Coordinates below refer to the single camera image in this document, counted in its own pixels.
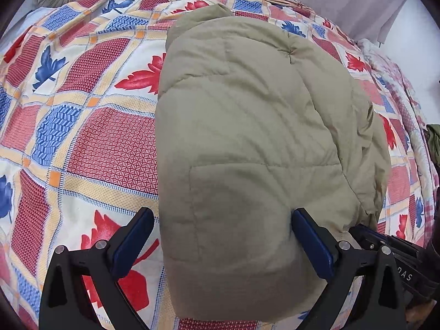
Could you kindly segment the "beige puffer jacket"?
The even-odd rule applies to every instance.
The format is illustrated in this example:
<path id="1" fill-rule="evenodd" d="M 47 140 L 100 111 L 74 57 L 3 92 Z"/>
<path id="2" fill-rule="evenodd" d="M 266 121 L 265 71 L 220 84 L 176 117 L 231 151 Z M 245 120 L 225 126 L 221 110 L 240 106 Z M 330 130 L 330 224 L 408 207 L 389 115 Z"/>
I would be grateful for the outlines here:
<path id="1" fill-rule="evenodd" d="M 159 227 L 181 319 L 272 323 L 325 287 L 290 227 L 376 227 L 391 169 L 383 120 L 334 57 L 220 4 L 170 27 L 155 112 Z"/>

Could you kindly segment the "leaf patterned bed cover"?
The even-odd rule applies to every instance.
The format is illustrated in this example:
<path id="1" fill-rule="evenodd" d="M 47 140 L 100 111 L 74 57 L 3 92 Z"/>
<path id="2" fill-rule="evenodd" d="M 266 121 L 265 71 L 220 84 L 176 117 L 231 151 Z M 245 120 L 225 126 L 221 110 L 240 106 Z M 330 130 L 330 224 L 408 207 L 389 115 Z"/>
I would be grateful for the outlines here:
<path id="1" fill-rule="evenodd" d="M 87 249 L 147 206 L 160 221 L 155 112 L 167 33 L 222 4 L 339 61 L 383 120 L 391 169 L 377 229 L 423 246 L 421 186 L 390 94 L 358 42 L 298 0 L 78 0 L 35 22 L 1 60 L 1 290 L 26 329 L 56 246 Z"/>

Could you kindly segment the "pile of hanging clothes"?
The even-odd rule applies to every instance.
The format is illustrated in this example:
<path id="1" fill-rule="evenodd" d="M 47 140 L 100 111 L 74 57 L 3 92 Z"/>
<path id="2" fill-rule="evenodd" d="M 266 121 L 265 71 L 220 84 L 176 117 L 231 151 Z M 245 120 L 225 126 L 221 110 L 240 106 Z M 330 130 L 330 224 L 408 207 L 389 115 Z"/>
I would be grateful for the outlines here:
<path id="1" fill-rule="evenodd" d="M 430 152 L 430 158 L 435 165 L 437 172 L 439 172 L 440 167 L 440 125 L 439 124 L 428 124 L 427 130 L 424 132 L 427 147 Z"/>

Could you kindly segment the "checked pink quilt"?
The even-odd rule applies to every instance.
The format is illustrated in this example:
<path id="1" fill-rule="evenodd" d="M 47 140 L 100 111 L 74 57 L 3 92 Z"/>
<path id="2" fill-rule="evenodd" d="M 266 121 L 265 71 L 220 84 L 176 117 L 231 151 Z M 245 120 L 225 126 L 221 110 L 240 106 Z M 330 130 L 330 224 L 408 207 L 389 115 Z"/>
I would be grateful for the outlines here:
<path id="1" fill-rule="evenodd" d="M 410 81 L 405 77 L 397 63 L 388 58 L 383 51 L 367 39 L 358 41 L 366 60 L 372 67 L 373 76 L 388 91 L 397 107 L 403 126 L 403 136 L 411 147 L 414 164 L 411 172 L 416 174 L 421 186 L 422 201 L 414 202 L 416 211 L 413 229 L 423 229 L 423 245 L 426 246 L 434 232 L 436 192 L 439 191 L 439 175 L 430 158 L 424 133 L 427 131 L 425 118 Z"/>

